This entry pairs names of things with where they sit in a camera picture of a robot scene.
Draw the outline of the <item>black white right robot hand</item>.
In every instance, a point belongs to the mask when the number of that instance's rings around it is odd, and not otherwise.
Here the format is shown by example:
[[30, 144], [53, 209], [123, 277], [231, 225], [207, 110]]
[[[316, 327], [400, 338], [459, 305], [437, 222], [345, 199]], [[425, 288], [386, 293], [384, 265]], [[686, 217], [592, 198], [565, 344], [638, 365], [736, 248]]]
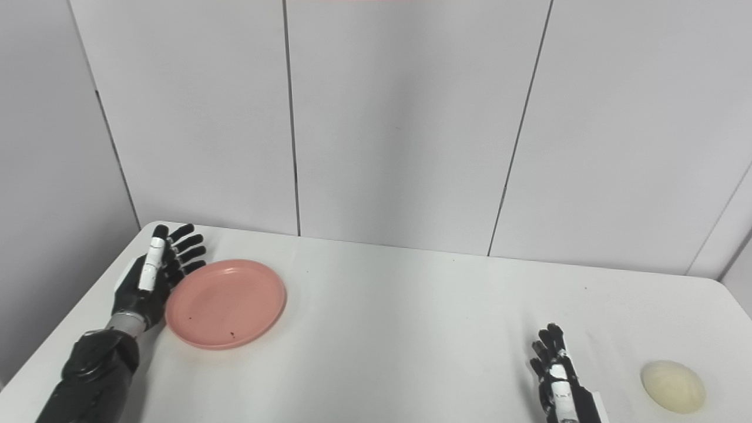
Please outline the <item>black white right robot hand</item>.
[[550, 323], [532, 342], [529, 360], [538, 380], [538, 401], [547, 422], [607, 422], [602, 399], [581, 385], [561, 327]]

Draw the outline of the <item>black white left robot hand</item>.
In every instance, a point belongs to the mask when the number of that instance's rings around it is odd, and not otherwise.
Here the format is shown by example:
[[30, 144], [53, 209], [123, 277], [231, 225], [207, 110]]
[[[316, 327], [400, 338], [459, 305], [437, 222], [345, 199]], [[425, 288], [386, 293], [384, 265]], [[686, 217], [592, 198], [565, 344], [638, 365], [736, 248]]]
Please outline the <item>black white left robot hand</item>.
[[134, 260], [116, 284], [111, 318], [134, 318], [142, 333], [159, 324], [175, 287], [206, 265], [203, 242], [194, 224], [173, 232], [164, 224], [156, 225], [145, 254]]

